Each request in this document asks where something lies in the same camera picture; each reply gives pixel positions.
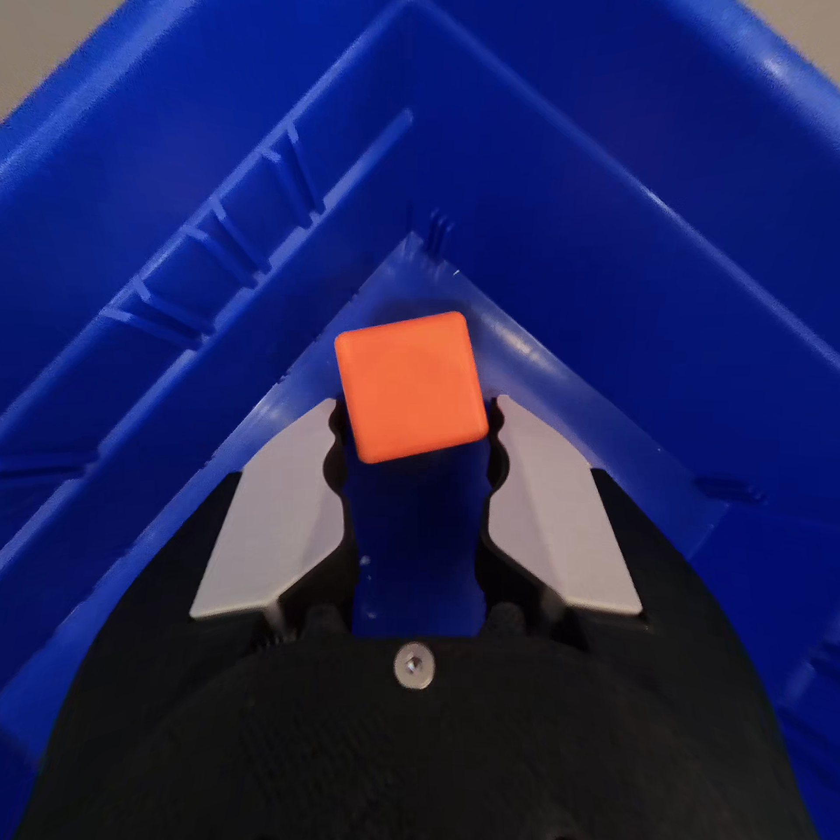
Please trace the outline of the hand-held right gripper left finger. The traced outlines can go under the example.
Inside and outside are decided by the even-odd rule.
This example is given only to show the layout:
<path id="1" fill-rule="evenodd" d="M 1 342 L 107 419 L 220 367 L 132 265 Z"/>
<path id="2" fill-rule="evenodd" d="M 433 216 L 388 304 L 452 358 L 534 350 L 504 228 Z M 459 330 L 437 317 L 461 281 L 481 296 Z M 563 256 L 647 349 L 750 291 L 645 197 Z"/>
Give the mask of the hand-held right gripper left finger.
<path id="1" fill-rule="evenodd" d="M 260 614 L 301 634 L 314 606 L 349 625 L 360 555 L 347 477 L 343 405 L 328 398 L 266 443 L 243 467 L 198 585 L 191 618 Z"/>

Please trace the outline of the orange magnetic cube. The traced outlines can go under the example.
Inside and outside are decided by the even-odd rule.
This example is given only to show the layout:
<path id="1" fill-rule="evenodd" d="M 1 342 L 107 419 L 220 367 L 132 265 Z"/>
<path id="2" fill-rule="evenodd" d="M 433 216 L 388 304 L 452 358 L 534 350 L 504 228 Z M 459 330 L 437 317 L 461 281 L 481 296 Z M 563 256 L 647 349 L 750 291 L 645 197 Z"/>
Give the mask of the orange magnetic cube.
<path id="1" fill-rule="evenodd" d="M 488 435 L 462 313 L 342 332 L 333 346 L 361 462 L 423 455 Z"/>

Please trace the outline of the blue plastic bin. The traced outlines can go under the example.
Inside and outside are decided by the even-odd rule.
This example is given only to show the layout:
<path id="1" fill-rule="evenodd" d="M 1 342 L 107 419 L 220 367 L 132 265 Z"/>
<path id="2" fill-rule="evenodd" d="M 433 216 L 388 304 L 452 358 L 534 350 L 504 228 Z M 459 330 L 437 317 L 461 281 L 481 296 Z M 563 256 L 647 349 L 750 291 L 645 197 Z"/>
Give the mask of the blue plastic bin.
<path id="1" fill-rule="evenodd" d="M 367 465 L 346 331 L 489 422 Z M 736 2 L 127 2 L 2 120 L 2 838 L 838 838 L 838 90 Z M 644 623 L 486 621 L 490 404 Z M 343 405 L 360 576 L 191 606 Z"/>

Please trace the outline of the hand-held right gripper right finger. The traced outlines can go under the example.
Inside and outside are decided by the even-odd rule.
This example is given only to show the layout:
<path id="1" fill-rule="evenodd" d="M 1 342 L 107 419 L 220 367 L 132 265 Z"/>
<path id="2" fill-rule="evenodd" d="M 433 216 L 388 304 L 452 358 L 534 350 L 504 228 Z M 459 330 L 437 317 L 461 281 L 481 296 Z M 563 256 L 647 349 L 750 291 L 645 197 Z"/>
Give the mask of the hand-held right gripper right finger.
<path id="1" fill-rule="evenodd" d="M 489 447 L 476 545 L 486 621 L 508 614 L 533 636 L 571 636 L 582 616 L 643 625 L 587 457 L 507 394 L 491 401 Z"/>

